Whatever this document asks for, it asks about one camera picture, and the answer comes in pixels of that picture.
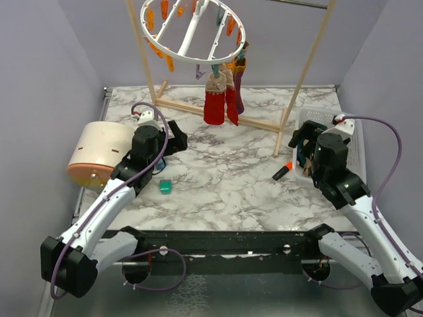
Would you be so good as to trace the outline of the wooden hanger rack frame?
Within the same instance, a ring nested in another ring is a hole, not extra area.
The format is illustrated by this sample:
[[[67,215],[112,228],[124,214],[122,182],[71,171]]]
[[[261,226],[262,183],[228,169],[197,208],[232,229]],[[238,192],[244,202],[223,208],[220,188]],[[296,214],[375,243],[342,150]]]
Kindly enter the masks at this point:
[[[217,7],[216,35],[211,44],[208,56],[206,58],[198,58],[190,57],[187,53],[201,21],[201,17],[208,9],[210,1],[193,1],[192,17],[182,43],[177,51],[162,45],[161,38],[170,26],[174,16],[181,15],[185,11],[184,7],[181,7],[180,1],[175,1],[173,5],[169,5],[168,1],[162,1],[161,13],[163,22],[158,33],[154,34],[155,12],[151,9],[151,4],[151,1],[145,1],[141,9],[137,10],[133,1],[126,1],[126,8],[137,41],[145,78],[147,79],[147,86],[153,103],[183,112],[202,115],[204,121],[210,125],[220,125],[224,120],[229,120],[235,125],[243,124],[267,131],[273,131],[278,135],[274,150],[274,153],[277,155],[280,152],[282,136],[289,115],[295,105],[299,91],[303,86],[312,60],[317,52],[323,34],[325,33],[334,6],[336,5],[335,1],[330,1],[326,5],[304,1],[291,1],[291,5],[324,10],[325,15],[300,78],[295,86],[291,100],[288,106],[282,111],[279,124],[260,121],[243,115],[244,109],[241,98],[241,83],[247,67],[245,54],[249,48],[249,43],[247,41],[245,26],[233,9],[222,1],[213,2]],[[167,62],[169,71],[174,71],[175,60],[191,63],[196,66],[196,78],[199,79],[203,75],[200,67],[203,65],[211,67],[211,78],[206,82],[206,99],[204,106],[199,107],[187,103],[166,100],[162,97],[160,92],[155,92],[147,52],[144,46],[146,44],[148,44],[160,58],[163,58]]]

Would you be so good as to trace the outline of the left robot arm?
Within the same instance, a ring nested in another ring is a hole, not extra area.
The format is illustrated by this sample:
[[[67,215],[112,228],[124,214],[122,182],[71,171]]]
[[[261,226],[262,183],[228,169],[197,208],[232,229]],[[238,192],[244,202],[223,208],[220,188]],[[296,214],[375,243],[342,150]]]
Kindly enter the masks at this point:
[[[41,243],[41,277],[50,283],[53,298],[60,298],[56,289],[81,298],[104,269],[124,258],[136,261],[144,257],[145,236],[131,226],[105,242],[101,239],[118,214],[151,181],[155,165],[187,148],[188,136],[174,120],[162,128],[143,125],[135,130],[130,149],[106,183],[84,188],[94,197],[91,206],[62,234],[48,236]]]

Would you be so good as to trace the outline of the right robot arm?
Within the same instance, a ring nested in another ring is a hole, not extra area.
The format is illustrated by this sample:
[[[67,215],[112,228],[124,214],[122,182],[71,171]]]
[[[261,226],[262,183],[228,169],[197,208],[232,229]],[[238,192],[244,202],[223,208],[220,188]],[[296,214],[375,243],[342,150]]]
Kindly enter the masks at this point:
[[[422,262],[382,216],[378,195],[347,167],[355,119],[337,115],[330,129],[307,120],[294,131],[289,147],[306,142],[301,151],[311,162],[313,185],[354,225],[373,254],[365,255],[327,225],[309,230],[303,249],[310,258],[334,259],[370,290],[386,315],[398,316],[422,300]]]

